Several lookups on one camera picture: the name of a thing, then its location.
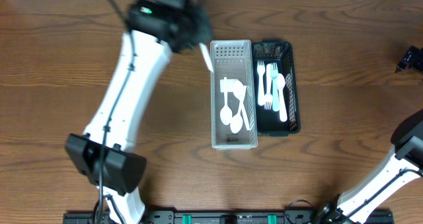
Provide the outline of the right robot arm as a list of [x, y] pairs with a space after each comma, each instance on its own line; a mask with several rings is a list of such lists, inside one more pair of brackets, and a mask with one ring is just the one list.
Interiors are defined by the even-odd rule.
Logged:
[[365, 223], [404, 185], [422, 178], [422, 111], [403, 120], [391, 136], [387, 156], [357, 185], [322, 206], [312, 223]]

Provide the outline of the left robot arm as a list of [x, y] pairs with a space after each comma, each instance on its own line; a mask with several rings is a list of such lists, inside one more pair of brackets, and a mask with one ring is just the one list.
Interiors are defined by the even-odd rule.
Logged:
[[139, 223], [145, 204], [138, 185], [146, 159], [134, 153], [137, 132], [151, 94], [174, 54], [207, 47], [213, 38], [205, 8], [194, 0], [136, 0], [127, 12], [120, 56], [104, 98], [81, 135], [70, 134], [65, 150], [76, 169], [98, 188], [91, 223], [102, 222], [103, 207], [113, 223]]

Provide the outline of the white plastic fork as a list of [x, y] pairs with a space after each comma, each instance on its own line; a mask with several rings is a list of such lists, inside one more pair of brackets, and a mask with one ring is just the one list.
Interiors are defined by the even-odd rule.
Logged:
[[268, 63], [266, 65], [266, 93], [264, 96], [265, 104], [264, 108], [266, 110], [270, 110], [272, 108], [272, 94], [271, 94], [271, 88], [272, 88], [272, 78], [271, 78], [271, 71], [272, 71], [272, 64]]
[[257, 73], [258, 73], [258, 105], [264, 106], [264, 79], [266, 68], [264, 62], [259, 60], [257, 61]]
[[280, 110], [280, 103], [279, 103], [278, 86], [277, 86], [277, 78], [278, 78], [277, 63], [272, 63], [270, 75], [272, 78], [272, 109], [273, 111], [278, 112]]

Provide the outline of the white plastic spoon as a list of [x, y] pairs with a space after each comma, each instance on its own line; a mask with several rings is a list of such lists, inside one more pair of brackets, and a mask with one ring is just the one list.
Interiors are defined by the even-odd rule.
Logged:
[[208, 47], [203, 44], [203, 43], [199, 43], [199, 47], [203, 56], [203, 59], [205, 61], [206, 67], [208, 68], [208, 70], [213, 73], [214, 72], [214, 68], [213, 68], [213, 64], [212, 64], [212, 60], [210, 57], [210, 53], [208, 50]]
[[243, 124], [246, 130], [250, 130], [249, 119], [244, 105], [245, 94], [247, 86], [242, 84], [240, 80], [233, 83], [233, 94], [239, 100], [239, 107], [237, 113], [232, 117], [230, 128], [233, 133], [239, 133]]
[[233, 116], [230, 124], [232, 133], [239, 133], [243, 126], [243, 119], [241, 117], [241, 111], [244, 105], [246, 88], [244, 85], [237, 84], [233, 89], [233, 94], [239, 100], [239, 108], [237, 113]]
[[221, 84], [221, 90], [223, 91], [223, 108], [220, 111], [220, 118], [223, 125], [229, 125], [232, 119], [232, 110], [229, 107], [229, 80], [227, 77], [223, 78], [223, 83]]
[[284, 76], [281, 73], [279, 73], [277, 76], [277, 86], [278, 86], [279, 103], [280, 103], [279, 118], [281, 122], [286, 122], [288, 120], [285, 99], [284, 99], [285, 85], [286, 85], [286, 80]]

